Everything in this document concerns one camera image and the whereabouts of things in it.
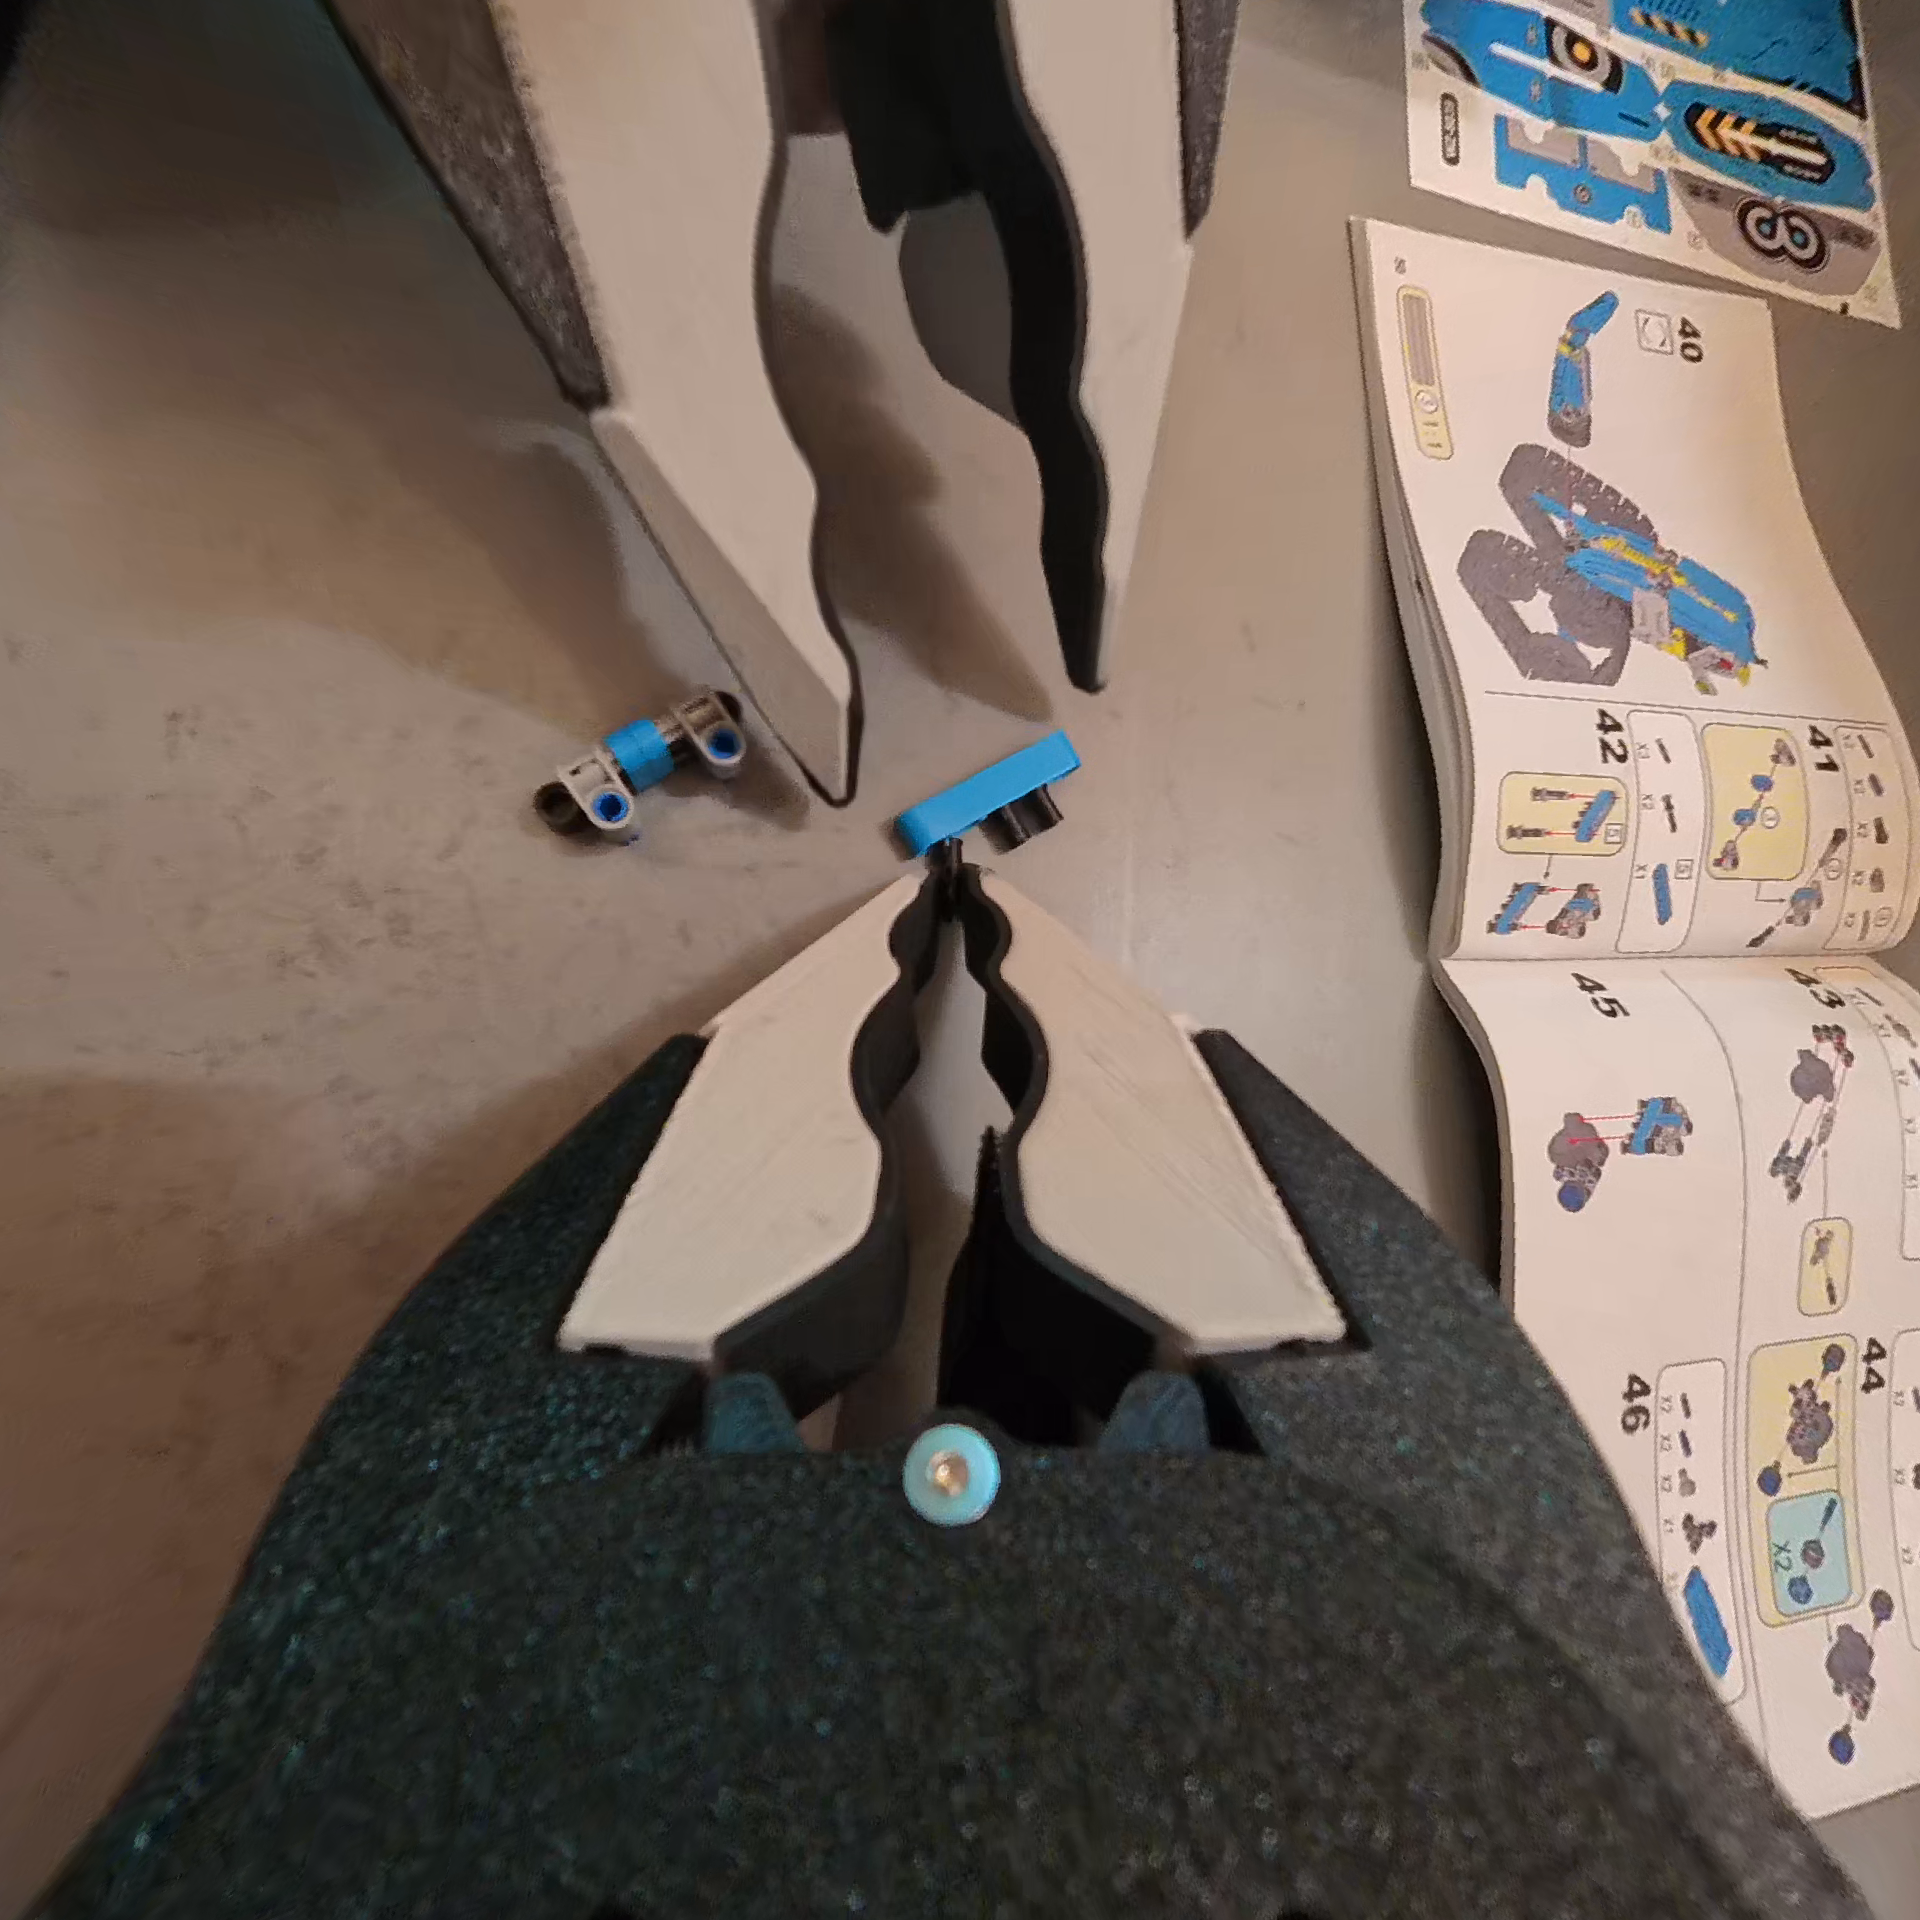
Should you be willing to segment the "instruction booklet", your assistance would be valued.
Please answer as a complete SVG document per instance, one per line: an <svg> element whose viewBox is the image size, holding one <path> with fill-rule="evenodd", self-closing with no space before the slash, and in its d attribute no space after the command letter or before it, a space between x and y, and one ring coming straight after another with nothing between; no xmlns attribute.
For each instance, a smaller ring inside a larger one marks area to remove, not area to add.
<svg viewBox="0 0 1920 1920"><path fill-rule="evenodd" d="M1763 301L1356 218L1499 1287L1801 1811L1917 1777L1916 755Z"/></svg>

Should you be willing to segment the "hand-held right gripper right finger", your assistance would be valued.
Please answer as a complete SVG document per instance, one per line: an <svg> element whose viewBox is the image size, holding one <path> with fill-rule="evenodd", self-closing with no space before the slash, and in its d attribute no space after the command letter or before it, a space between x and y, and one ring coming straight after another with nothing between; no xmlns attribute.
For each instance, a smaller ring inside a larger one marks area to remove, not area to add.
<svg viewBox="0 0 1920 1920"><path fill-rule="evenodd" d="M950 890L984 992L984 1133L945 1287L938 1394L1027 1443L1105 1425L1136 1379L1203 1379L1348 1318L1196 1036L986 868Z"/></svg>

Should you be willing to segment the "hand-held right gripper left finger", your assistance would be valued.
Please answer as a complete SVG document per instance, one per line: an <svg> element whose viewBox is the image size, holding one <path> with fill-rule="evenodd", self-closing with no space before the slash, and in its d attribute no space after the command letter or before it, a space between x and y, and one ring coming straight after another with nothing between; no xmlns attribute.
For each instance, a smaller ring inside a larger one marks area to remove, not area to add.
<svg viewBox="0 0 1920 1920"><path fill-rule="evenodd" d="M701 1027L564 1352L764 1376L797 1417L886 1355L909 1290L886 1112L940 938L943 882L899 878Z"/></svg>

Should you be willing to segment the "grey desk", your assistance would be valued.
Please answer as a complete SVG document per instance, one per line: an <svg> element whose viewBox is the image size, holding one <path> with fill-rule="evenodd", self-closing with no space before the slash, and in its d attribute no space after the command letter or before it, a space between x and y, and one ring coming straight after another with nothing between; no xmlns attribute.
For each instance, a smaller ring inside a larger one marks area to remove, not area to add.
<svg viewBox="0 0 1920 1920"><path fill-rule="evenodd" d="M5 1915L175 1706L352 1362L661 1040L1062 728L1001 863L1230 1027L1495 1270L1427 976L1439 802L1348 220L1612 265L1409 184L1399 4L1243 4L1112 680L1068 686L991 232L788 146L776 368L866 693L859 793L755 726L641 843L566 755L703 625L317 4L45 4L5 92Z"/></svg>

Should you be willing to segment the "light blue short beam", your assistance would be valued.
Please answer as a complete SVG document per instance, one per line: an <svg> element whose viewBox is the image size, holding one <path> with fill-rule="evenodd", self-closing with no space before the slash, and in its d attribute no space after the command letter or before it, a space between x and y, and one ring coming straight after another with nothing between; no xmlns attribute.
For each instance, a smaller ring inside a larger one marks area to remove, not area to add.
<svg viewBox="0 0 1920 1920"><path fill-rule="evenodd" d="M1041 784L1052 791L1054 784L1080 770L1081 755L1068 732L1046 732L972 776L903 807L895 821L895 835L906 855L926 856L933 843L978 831L984 816L996 807Z"/></svg>

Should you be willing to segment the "grey blue brick assembly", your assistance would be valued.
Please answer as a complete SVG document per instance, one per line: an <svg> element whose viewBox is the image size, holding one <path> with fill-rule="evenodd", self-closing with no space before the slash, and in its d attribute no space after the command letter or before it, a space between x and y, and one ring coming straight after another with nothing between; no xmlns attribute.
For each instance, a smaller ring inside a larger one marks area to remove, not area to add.
<svg viewBox="0 0 1920 1920"><path fill-rule="evenodd" d="M747 765L744 709L729 689L697 687L656 716L607 732L535 789L532 811L560 837L624 848L638 802L681 775L731 784Z"/></svg>

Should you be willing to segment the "sticker sheet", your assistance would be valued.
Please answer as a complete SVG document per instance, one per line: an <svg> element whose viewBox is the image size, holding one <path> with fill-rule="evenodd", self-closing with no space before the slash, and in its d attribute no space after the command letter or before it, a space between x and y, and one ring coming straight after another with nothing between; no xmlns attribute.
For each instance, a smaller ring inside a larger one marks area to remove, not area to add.
<svg viewBox="0 0 1920 1920"><path fill-rule="evenodd" d="M1416 187L1899 329L1852 2L1404 2Z"/></svg>

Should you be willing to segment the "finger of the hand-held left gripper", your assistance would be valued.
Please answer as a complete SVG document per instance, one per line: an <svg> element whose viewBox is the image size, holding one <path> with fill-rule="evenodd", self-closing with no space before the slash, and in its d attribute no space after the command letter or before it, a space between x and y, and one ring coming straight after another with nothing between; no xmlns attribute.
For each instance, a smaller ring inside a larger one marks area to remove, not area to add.
<svg viewBox="0 0 1920 1920"><path fill-rule="evenodd" d="M1010 387L1068 682L1111 679L1202 222L1202 8L996 4Z"/></svg>
<svg viewBox="0 0 1920 1920"><path fill-rule="evenodd" d="M769 365L776 4L511 2L500 37L607 396L593 438L768 730L859 786L859 666Z"/></svg>

